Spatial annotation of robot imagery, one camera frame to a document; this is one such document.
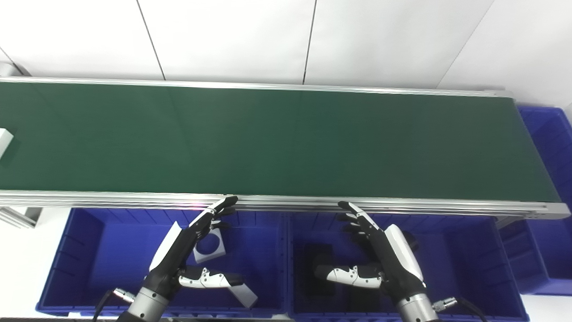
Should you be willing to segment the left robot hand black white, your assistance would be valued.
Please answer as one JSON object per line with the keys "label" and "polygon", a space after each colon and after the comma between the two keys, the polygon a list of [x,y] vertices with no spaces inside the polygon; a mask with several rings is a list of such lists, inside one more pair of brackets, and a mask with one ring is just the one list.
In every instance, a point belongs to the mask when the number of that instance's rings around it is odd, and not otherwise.
{"label": "left robot hand black white", "polygon": [[198,241],[221,225],[220,217],[234,212],[237,196],[227,196],[202,210],[187,228],[178,229],[174,241],[159,262],[152,266],[142,291],[171,300],[180,288],[231,288],[244,284],[241,275],[188,266],[186,263]]}

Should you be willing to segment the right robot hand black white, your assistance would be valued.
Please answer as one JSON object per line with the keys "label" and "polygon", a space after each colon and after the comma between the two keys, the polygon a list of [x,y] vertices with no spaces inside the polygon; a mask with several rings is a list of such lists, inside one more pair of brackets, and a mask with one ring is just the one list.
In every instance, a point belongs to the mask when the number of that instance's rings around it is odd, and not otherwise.
{"label": "right robot hand black white", "polygon": [[352,287],[382,289],[398,307],[431,307],[423,273],[402,230],[395,224],[380,228],[369,214],[351,202],[342,200],[338,206],[347,210],[341,217],[349,222],[346,230],[366,240],[378,263],[354,267],[317,265],[316,277]]}

